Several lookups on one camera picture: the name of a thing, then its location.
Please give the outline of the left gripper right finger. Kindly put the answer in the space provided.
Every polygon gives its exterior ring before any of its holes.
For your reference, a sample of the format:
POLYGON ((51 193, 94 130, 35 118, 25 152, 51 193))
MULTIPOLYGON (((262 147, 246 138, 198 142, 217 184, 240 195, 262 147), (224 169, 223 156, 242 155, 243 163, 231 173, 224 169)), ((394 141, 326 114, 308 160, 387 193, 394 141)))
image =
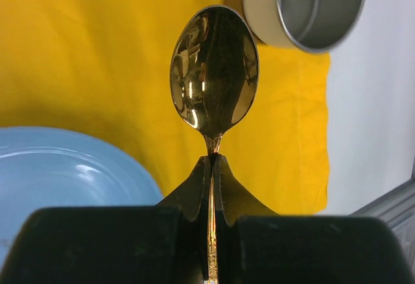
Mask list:
POLYGON ((379 219, 278 215, 213 168, 220 283, 409 283, 398 240, 379 219))

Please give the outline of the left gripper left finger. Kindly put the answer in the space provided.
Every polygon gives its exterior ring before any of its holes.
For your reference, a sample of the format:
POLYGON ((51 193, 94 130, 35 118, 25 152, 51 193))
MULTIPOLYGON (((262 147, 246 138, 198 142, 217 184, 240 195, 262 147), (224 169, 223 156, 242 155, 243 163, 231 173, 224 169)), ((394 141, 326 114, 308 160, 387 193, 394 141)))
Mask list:
POLYGON ((2 283, 205 283, 211 178, 201 157, 155 206, 48 207, 24 223, 2 283))

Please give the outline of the gold spoon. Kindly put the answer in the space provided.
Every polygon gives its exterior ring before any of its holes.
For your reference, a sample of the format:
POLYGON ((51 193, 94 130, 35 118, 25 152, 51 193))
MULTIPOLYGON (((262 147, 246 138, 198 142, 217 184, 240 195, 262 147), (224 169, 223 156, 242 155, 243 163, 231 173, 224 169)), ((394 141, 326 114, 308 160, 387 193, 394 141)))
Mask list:
POLYGON ((191 18, 173 51, 170 89, 178 115, 202 135, 207 155, 162 201, 182 214, 176 283, 237 281, 242 246, 237 221, 267 211, 219 152, 224 134, 251 108, 258 76, 257 47, 236 11, 213 5, 191 18))

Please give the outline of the yellow Pikachu cloth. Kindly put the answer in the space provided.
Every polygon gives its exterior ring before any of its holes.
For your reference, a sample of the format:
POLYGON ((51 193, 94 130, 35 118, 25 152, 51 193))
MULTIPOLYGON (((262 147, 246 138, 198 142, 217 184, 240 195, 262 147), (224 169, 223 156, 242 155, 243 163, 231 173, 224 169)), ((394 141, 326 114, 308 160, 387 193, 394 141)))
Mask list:
MULTIPOLYGON (((169 64, 201 8, 222 0, 1 0, 1 125, 51 126, 129 153, 164 194, 206 153, 176 113, 169 64)), ((277 213, 327 205, 328 54, 261 45, 259 86, 220 151, 277 213)))

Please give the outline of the light blue plate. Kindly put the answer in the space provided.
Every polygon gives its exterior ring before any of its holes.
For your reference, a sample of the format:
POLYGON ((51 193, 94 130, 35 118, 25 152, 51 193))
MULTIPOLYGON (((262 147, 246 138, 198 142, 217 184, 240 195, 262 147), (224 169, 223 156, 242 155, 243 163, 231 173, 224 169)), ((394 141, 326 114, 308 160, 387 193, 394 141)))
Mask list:
POLYGON ((154 205, 160 188, 119 148, 56 128, 1 129, 1 260, 31 213, 56 206, 154 205))

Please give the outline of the metal cup brown base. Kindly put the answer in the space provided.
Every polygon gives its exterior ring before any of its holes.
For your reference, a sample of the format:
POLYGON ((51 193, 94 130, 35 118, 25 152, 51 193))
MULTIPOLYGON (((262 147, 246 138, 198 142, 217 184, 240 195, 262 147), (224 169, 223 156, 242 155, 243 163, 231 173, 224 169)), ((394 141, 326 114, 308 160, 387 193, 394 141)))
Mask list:
POLYGON ((365 0, 224 0, 246 21, 256 42, 326 53, 351 33, 365 0))

